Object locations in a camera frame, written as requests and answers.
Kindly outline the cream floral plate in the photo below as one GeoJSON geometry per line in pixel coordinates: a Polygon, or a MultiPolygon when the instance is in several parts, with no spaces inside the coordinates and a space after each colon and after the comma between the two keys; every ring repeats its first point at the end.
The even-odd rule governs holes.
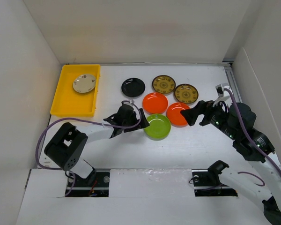
{"type": "Polygon", "coordinates": [[[82,74],[75,78],[73,89],[78,93],[88,93],[96,86],[96,78],[91,74],[82,74]]]}

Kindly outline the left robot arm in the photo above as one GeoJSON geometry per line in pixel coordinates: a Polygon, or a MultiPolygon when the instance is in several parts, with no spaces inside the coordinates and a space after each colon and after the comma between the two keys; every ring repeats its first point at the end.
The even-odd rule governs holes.
{"type": "Polygon", "coordinates": [[[60,169],[73,172],[85,186],[96,180],[96,169],[80,158],[86,144],[149,127],[143,109],[134,109],[127,101],[122,102],[116,113],[103,119],[103,123],[88,123],[85,127],[64,123],[44,149],[45,155],[60,169]]]}

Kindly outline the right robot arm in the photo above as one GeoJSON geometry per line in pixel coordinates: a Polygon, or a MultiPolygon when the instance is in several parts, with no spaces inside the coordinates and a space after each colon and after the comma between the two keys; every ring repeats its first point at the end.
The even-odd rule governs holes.
{"type": "Polygon", "coordinates": [[[201,126],[211,124],[233,140],[233,148],[256,170],[266,186],[257,186],[221,160],[204,171],[204,180],[236,190],[257,205],[269,223],[281,225],[281,164],[267,136],[253,127],[256,114],[250,107],[237,103],[225,111],[219,105],[214,106],[213,101],[199,101],[194,108],[180,113],[189,126],[203,115],[201,126]]]}

